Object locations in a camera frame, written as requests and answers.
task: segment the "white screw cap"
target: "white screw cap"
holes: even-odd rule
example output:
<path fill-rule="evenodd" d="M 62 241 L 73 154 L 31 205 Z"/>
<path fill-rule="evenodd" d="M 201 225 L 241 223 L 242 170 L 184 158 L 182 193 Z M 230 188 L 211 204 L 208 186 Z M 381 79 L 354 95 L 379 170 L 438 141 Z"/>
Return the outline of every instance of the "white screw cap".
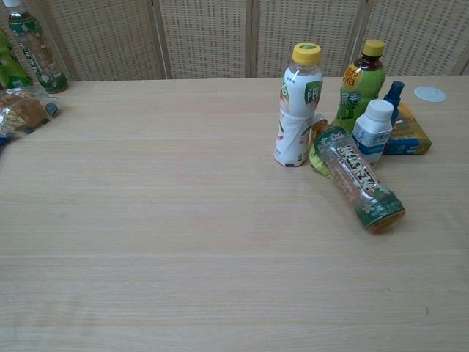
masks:
<path fill-rule="evenodd" d="M 391 119 L 394 106 L 386 100 L 374 99 L 368 103 L 365 115 L 377 122 L 387 122 Z"/>
<path fill-rule="evenodd" d="M 21 0 L 3 0 L 6 7 L 17 7 L 21 5 Z"/>

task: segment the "white plastic bottle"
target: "white plastic bottle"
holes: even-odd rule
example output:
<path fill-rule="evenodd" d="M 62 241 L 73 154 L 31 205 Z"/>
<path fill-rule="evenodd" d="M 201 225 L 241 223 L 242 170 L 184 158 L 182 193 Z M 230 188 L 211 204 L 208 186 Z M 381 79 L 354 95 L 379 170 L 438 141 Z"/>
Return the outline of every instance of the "white plastic bottle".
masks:
<path fill-rule="evenodd" d="M 299 43 L 285 70 L 280 90 L 280 122 L 274 158 L 283 166 L 300 166 L 309 152 L 314 111 L 320 100 L 322 73 L 317 67 L 321 48 Z"/>
<path fill-rule="evenodd" d="M 384 146 L 391 135 L 393 104 L 386 100 L 374 99 L 368 103 L 353 128 L 353 139 L 364 158 L 371 164 L 377 163 Z"/>

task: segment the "white bottle label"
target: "white bottle label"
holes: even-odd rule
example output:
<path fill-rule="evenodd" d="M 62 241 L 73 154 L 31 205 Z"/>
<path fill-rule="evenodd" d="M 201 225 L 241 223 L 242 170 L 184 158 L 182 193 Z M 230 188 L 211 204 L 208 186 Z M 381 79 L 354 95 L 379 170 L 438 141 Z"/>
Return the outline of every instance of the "white bottle label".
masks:
<path fill-rule="evenodd" d="M 370 162 L 377 162 L 383 154 L 384 146 L 391 135 L 391 131 L 370 133 L 356 123 L 352 136 L 364 158 Z"/>
<path fill-rule="evenodd" d="M 299 76 L 287 68 L 281 82 L 281 110 L 296 117 L 314 116 L 321 89 L 321 72 L 314 76 Z"/>
<path fill-rule="evenodd" d="M 312 118 L 302 119 L 280 112 L 274 158 L 284 166 L 300 166 L 308 158 Z"/>

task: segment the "packaged food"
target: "packaged food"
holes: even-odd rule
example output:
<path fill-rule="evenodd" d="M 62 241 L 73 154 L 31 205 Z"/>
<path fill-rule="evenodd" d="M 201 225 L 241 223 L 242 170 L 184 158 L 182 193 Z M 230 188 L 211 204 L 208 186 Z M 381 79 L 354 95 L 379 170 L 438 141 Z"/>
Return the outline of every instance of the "packaged food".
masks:
<path fill-rule="evenodd" d="M 48 123 L 59 110 L 58 100 L 41 87 L 14 88 L 0 93 L 0 145 Z"/>

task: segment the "beverage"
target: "beverage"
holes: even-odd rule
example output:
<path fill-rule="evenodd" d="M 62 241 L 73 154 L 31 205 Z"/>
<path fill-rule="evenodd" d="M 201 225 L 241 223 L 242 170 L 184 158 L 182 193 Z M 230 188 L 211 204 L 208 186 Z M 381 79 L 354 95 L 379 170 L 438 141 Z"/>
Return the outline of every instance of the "beverage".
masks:
<path fill-rule="evenodd" d="M 282 78 L 274 158 L 283 166 L 300 166 L 308 158 L 311 124 L 322 89 L 320 58 L 317 44 L 295 45 L 292 64 Z"/>
<path fill-rule="evenodd" d="M 333 125 L 340 125 L 351 133 L 355 121 L 365 111 L 369 101 L 378 98 L 386 77 L 385 68 L 380 61 L 384 47 L 383 41 L 368 39 L 362 56 L 345 70 L 339 110 Z"/>
<path fill-rule="evenodd" d="M 313 129 L 318 156 L 353 204 L 366 229 L 377 232 L 404 216 L 402 203 L 378 180 L 345 129 L 328 125 L 325 119 L 317 122 Z"/>
<path fill-rule="evenodd" d="M 16 59 L 3 29 L 0 29 L 0 84 L 5 89 L 32 85 L 31 77 Z"/>
<path fill-rule="evenodd" d="M 32 66 L 39 83 L 48 93 L 66 90 L 67 78 L 57 67 L 37 19 L 23 8 L 21 0 L 3 0 L 3 2 L 10 11 L 8 19 L 10 29 Z"/>

